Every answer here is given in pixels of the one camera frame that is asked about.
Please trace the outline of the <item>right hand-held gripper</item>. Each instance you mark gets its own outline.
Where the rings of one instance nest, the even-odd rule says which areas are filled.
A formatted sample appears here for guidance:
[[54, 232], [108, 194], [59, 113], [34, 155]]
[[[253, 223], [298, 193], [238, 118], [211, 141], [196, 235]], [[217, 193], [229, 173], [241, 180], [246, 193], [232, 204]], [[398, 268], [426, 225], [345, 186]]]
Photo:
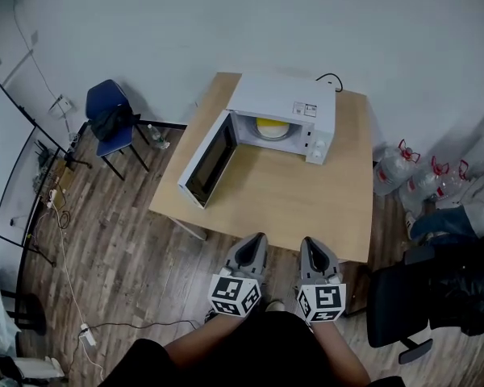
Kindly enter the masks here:
[[[335, 253], [319, 240], [305, 237], [300, 246], [299, 273], [297, 302], [305, 321], [336, 321], [346, 308], [346, 284], [338, 274]], [[315, 273], [322, 277], [315, 278]]]

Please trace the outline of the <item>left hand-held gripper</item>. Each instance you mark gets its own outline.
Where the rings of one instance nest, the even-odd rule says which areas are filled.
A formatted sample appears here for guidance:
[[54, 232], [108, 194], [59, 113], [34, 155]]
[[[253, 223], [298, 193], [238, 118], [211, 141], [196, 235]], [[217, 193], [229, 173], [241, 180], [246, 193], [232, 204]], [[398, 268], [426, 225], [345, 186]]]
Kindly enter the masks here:
[[259, 281], [264, 279], [267, 252], [268, 240], [263, 232], [247, 236], [230, 248], [225, 266], [253, 278], [214, 274], [207, 299], [215, 313], [245, 318], [251, 312], [261, 299]]

